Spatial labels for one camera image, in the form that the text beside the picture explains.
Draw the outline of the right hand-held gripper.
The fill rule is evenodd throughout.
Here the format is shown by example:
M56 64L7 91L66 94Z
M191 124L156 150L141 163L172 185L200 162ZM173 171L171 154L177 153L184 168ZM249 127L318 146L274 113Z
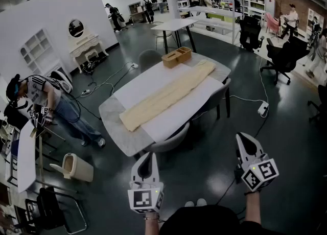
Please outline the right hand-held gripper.
M238 132L236 134L238 145L237 156L240 163L259 158L264 154L260 142L253 136ZM250 192L257 192L268 186L279 176L275 160L273 158L250 164L241 176L241 181L247 186Z

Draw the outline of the cream yellow cloth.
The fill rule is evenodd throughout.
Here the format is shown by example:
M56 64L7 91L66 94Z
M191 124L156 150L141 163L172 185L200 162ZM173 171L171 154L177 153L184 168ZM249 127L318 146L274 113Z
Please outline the cream yellow cloth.
M214 63L201 60L176 80L121 113L122 123L128 131L133 132L140 125L155 118L187 96L209 76L215 67Z

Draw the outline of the person's left forearm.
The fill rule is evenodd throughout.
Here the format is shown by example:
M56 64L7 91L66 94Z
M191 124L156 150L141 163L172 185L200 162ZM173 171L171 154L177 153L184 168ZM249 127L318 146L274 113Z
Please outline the person's left forearm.
M145 235L159 235L158 220L158 213L147 213L145 215Z

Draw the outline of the person's right forearm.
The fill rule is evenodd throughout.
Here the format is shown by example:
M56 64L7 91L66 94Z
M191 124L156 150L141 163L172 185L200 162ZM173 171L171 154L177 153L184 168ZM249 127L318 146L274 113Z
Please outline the person's right forearm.
M260 194L249 194L246 196L245 221L261 224Z

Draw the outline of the grey shell chair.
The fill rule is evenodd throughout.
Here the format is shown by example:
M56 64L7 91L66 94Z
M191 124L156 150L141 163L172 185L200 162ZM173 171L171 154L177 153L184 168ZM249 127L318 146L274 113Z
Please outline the grey shell chair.
M226 102L226 112L227 118L230 117L230 94L229 94L229 84L231 82L231 78L227 78L224 80L223 86L216 90L209 99L205 102L205 104L201 107L201 112L207 112L212 109L216 109L218 120L220 118L220 102L223 98L225 98Z
M186 138L189 127L190 127L190 122L185 123L175 133L173 133L168 139L148 146L145 149L145 151L154 152L154 153L162 153L162 152L167 152L167 151L177 148L183 142L183 140Z
M156 50L145 50L140 53L138 61L139 61L139 70L141 73L145 72L146 70L150 69L152 66L160 63L162 54L160 54Z

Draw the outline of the beige trash bin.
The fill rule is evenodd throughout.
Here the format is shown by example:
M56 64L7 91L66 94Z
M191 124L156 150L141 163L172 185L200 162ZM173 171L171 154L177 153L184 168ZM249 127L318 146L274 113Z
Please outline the beige trash bin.
M75 153L65 154L62 166L51 163L50 167L61 173L65 179L92 182L94 178L93 166L78 157Z

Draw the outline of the white paper sheet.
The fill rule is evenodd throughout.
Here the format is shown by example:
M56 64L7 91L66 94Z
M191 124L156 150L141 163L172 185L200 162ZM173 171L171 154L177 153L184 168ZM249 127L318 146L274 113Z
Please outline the white paper sheet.
M176 80L191 68L185 64L179 64L174 68L167 68L163 63L158 63L124 85L114 95L124 106L125 110L130 109L149 95ZM213 73L217 70L215 67L202 83L180 101L155 118L140 125L133 132L129 132L135 133L138 129L144 129L154 142L166 140L186 123L216 90L223 86L220 81L213 78Z

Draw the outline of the black folding chair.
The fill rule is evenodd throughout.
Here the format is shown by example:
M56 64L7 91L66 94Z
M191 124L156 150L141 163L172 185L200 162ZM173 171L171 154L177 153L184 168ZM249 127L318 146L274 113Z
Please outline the black folding chair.
M57 197L70 199L74 202L83 221L83 227L79 230L71 230L68 221L65 218L64 210L59 206L61 203ZM64 227L68 235L76 235L88 229L85 214L79 200L71 195L62 194L54 191L54 188L41 188L36 200L25 200L27 220L23 226L35 225L45 230L52 230L58 227Z

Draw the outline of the wicker organizer basket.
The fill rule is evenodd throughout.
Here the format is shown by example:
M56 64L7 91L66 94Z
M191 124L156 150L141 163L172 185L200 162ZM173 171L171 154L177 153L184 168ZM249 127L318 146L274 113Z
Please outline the wicker organizer basket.
M162 56L163 65L167 68L174 68L177 65L186 62L192 56L192 50L187 47L180 47L170 53Z

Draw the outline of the long white desk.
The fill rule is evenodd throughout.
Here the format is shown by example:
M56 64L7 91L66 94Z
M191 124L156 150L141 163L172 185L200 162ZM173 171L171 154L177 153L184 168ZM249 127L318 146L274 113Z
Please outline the long white desk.
M20 131L17 154L18 192L26 191L36 180L35 165L36 131L28 121Z

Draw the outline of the cream vanity table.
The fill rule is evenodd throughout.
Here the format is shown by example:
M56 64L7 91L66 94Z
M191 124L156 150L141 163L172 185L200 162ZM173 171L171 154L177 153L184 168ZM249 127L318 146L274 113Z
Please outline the cream vanity table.
M77 57L79 57L83 52L89 50L91 47L99 45L102 52L106 55L107 52L103 46L103 43L97 34L89 34L81 37L68 37L69 42L69 55L72 58L73 62L77 65L79 73L82 73L82 69L80 64L77 61Z

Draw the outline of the white metal shelving rack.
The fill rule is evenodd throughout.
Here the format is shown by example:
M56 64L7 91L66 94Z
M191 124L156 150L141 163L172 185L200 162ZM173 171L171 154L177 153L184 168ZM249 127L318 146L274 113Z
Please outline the white metal shelving rack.
M244 18L244 0L177 0L180 13L195 21L193 30L233 45Z

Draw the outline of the white table black legs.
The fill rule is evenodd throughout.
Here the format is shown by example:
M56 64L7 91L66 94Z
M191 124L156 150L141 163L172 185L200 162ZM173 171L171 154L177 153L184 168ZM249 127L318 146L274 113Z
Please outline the white table black legs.
M151 28L152 30L158 30L158 31L162 31L163 32L163 43L164 43L164 47L165 47L165 53L168 53L168 44L167 44L167 34L166 32L176 32L176 34L178 35L178 31L181 30L182 28L186 28L186 31L188 33L191 45L192 45L192 49L194 53L197 53L196 51L196 47L190 32L190 25L196 23L198 20L195 19L171 19L167 22L164 22L160 25L157 25L153 28Z

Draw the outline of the white shelf unit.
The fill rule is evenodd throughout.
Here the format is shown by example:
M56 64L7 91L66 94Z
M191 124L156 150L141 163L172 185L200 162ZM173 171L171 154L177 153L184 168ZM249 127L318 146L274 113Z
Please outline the white shelf unit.
M20 47L19 52L34 74L50 76L54 71L65 71L45 29L40 29L33 34Z

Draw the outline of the round wall mirror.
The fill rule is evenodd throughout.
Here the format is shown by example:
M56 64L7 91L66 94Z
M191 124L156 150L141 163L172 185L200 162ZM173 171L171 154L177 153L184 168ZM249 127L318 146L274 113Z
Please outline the round wall mirror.
M68 31L71 36L77 38L80 37L83 34L84 31L84 25L83 23L78 19L73 19L68 26Z

